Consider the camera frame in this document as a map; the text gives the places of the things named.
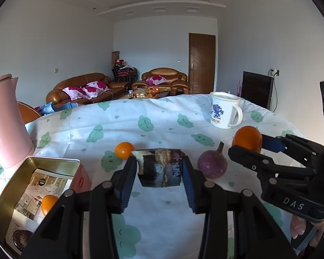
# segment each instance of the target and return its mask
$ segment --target pink electric kettle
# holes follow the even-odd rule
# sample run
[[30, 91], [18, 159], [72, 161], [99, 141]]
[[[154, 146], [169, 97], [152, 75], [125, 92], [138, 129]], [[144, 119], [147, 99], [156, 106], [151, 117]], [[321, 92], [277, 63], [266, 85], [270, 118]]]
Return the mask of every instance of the pink electric kettle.
[[0, 164], [3, 168], [21, 163], [35, 151], [18, 108], [17, 81], [11, 74], [0, 76]]

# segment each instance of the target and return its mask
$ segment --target ceiling molding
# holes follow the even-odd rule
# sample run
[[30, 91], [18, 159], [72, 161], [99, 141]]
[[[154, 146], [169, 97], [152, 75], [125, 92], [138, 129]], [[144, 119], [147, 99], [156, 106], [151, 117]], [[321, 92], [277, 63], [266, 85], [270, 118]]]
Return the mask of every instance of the ceiling molding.
[[153, 5], [153, 4], [166, 4], [166, 3], [189, 3], [189, 4], [209, 5], [209, 6], [222, 7], [222, 8], [226, 7], [224, 4], [210, 3], [208, 1], [201, 1], [201, 0], [152, 0], [152, 1], [133, 3], [133, 4], [128, 4], [128, 5], [124, 5], [124, 6], [120, 6], [120, 7], [111, 8], [107, 11], [99, 12], [97, 15], [102, 15], [102, 14], [115, 12], [115, 11], [119, 11], [119, 10], [126, 9], [126, 8], [137, 7], [137, 6]]

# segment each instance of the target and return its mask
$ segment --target ceiling vent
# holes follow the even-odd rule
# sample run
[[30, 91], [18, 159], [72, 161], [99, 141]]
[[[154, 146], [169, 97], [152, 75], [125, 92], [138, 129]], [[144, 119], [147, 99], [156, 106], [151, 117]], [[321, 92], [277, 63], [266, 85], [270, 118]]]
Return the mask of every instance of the ceiling vent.
[[186, 7], [186, 9], [187, 9], [187, 12], [189, 12], [189, 13], [197, 13], [199, 7]]
[[126, 16], [135, 15], [133, 11], [123, 12], [123, 14], [125, 14]]
[[156, 13], [164, 13], [165, 7], [152, 7]]

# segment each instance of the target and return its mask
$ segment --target sugarcane piece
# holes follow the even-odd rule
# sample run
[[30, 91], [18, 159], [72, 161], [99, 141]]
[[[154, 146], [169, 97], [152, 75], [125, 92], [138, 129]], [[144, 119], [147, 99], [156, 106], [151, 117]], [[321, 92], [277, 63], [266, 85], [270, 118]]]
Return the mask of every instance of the sugarcane piece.
[[147, 149], [132, 151], [137, 159], [138, 177], [143, 187], [179, 186], [182, 174], [180, 149]]

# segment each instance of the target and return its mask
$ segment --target black circular logo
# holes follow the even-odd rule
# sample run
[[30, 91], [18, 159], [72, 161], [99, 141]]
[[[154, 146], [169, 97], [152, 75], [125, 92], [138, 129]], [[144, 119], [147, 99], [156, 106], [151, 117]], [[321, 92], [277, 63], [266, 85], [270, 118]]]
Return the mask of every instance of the black circular logo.
[[38, 184], [40, 186], [43, 186], [46, 183], [46, 180], [44, 178], [40, 179], [40, 181], [38, 182]]

